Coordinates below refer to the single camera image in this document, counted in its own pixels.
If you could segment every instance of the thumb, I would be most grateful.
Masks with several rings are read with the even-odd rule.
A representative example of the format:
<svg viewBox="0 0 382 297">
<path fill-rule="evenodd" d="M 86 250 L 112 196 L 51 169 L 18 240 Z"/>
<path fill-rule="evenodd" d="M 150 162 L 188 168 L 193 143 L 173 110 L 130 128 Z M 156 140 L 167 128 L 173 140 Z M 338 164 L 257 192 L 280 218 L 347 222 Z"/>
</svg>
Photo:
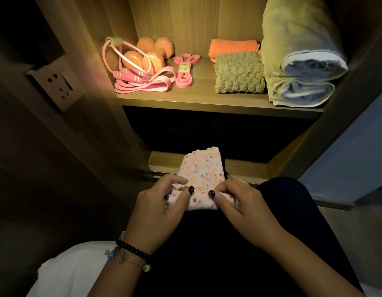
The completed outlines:
<svg viewBox="0 0 382 297">
<path fill-rule="evenodd" d="M 188 189 L 183 190 L 180 194 L 180 196 L 177 198 L 176 203 L 174 206 L 168 210 L 167 215 L 169 216 L 170 220 L 175 220 L 175 222 L 180 222 L 181 218 L 183 217 L 183 214 L 185 210 L 188 207 L 188 204 L 190 202 L 191 194 L 189 193 Z"/>
<path fill-rule="evenodd" d="M 224 197 L 220 192 L 215 192 L 213 197 L 214 203 L 225 214 L 227 219 L 233 224 L 237 225 L 240 221 L 242 214 L 236 210 L 233 205 Z"/>
</svg>

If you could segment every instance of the green towel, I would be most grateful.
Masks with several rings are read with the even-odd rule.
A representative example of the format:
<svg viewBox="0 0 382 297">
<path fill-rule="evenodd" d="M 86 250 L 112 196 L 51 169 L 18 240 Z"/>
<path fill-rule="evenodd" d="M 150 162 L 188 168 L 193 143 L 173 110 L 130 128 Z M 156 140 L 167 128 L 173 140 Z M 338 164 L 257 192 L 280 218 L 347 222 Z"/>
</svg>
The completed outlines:
<svg viewBox="0 0 382 297">
<path fill-rule="evenodd" d="M 218 93 L 264 91 L 264 65 L 255 52 L 218 54 L 214 70 Z"/>
</svg>

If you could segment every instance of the shelf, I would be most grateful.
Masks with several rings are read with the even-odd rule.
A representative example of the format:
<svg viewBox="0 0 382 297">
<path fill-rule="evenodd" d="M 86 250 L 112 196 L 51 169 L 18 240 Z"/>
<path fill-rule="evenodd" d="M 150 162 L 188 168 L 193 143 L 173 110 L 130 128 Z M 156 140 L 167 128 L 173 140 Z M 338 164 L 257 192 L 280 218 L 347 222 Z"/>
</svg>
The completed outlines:
<svg viewBox="0 0 382 297">
<path fill-rule="evenodd" d="M 168 65 L 178 68 L 173 59 Z M 267 94 L 230 93 L 217 94 L 214 64 L 209 58 L 202 59 L 192 70 L 193 85 L 180 89 L 173 86 L 171 91 L 138 91 L 130 94 L 117 94 L 121 105 L 196 110 L 206 112 L 225 112 L 231 114 L 252 114 L 289 118 L 317 119 L 321 108 L 291 108 L 273 106 Z"/>
<path fill-rule="evenodd" d="M 184 154 L 152 151 L 148 165 L 158 174 L 177 174 Z M 250 184 L 261 184 L 268 180 L 267 165 L 235 160 L 225 160 L 225 170 L 233 178 L 243 178 Z"/>
</svg>

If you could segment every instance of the floral print towel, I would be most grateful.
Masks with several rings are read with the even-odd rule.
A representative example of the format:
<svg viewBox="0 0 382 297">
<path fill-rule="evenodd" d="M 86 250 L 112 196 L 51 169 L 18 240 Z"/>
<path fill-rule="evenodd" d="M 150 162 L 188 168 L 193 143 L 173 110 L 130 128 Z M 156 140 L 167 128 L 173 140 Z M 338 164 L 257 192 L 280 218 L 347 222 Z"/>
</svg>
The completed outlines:
<svg viewBox="0 0 382 297">
<path fill-rule="evenodd" d="M 174 184 L 177 190 L 172 191 L 169 195 L 167 200 L 169 207 L 173 206 L 183 190 L 188 190 L 190 186 L 193 186 L 195 192 L 191 196 L 187 210 L 217 209 L 208 195 L 208 191 L 214 190 L 216 185 L 225 180 L 221 155 L 217 147 L 196 150 L 184 156 L 177 175 L 188 179 L 188 183 L 185 186 Z M 234 198 L 228 194 L 223 195 L 234 205 Z"/>
</svg>

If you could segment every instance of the pink resistance band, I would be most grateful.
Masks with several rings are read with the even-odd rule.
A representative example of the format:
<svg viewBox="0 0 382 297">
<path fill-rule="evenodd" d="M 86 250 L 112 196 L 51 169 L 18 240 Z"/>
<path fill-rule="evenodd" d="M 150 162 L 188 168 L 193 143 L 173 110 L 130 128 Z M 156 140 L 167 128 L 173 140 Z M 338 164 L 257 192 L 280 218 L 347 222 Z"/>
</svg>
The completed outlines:
<svg viewBox="0 0 382 297">
<path fill-rule="evenodd" d="M 149 69 L 145 71 L 144 69 L 140 68 L 138 65 L 131 62 L 129 59 L 127 59 L 122 54 L 121 44 L 127 45 L 135 50 L 137 50 L 140 54 L 145 56 L 149 61 Z M 110 69 L 107 60 L 106 60 L 106 48 L 110 45 L 115 53 L 119 55 L 118 64 L 119 64 L 119 71 L 113 71 Z M 134 66 L 138 71 L 129 70 L 124 67 L 122 67 L 122 60 L 124 59 L 126 62 Z M 140 49 L 136 48 L 132 44 L 129 44 L 128 42 L 123 41 L 120 38 L 106 38 L 106 43 L 103 46 L 103 61 L 106 65 L 107 69 L 112 73 L 114 78 L 116 79 L 116 83 L 114 85 L 115 91 L 119 94 L 127 94 L 132 93 L 134 91 L 157 91 L 157 92 L 164 92 L 169 89 L 169 86 L 175 81 L 176 79 L 176 70 L 170 66 L 166 66 L 162 69 L 160 69 L 157 73 L 155 73 L 153 76 L 150 76 L 148 72 L 152 68 L 152 62 L 151 59 Z M 170 72 L 173 74 L 173 77 L 168 77 L 165 75 L 166 72 Z"/>
<path fill-rule="evenodd" d="M 179 65 L 179 72 L 176 77 L 176 85 L 179 88 L 185 89 L 192 85 L 191 67 L 199 61 L 200 55 L 183 54 L 174 58 L 174 63 Z"/>
</svg>

